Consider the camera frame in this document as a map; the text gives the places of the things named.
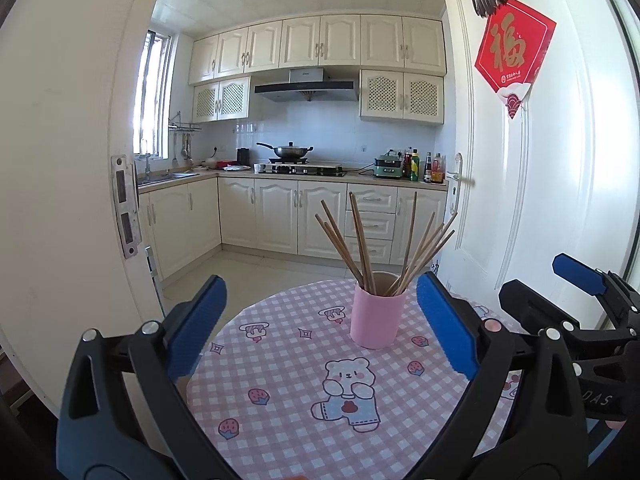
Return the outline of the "person right hand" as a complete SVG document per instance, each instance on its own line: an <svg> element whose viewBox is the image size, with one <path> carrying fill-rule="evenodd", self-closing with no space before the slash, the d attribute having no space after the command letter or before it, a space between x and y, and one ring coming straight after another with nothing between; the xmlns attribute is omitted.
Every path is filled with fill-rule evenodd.
<svg viewBox="0 0 640 480"><path fill-rule="evenodd" d="M621 430L626 424L624 420L622 420L621 422L616 422L615 420L607 420L605 423L606 426L608 426L608 428L612 430Z"/></svg>

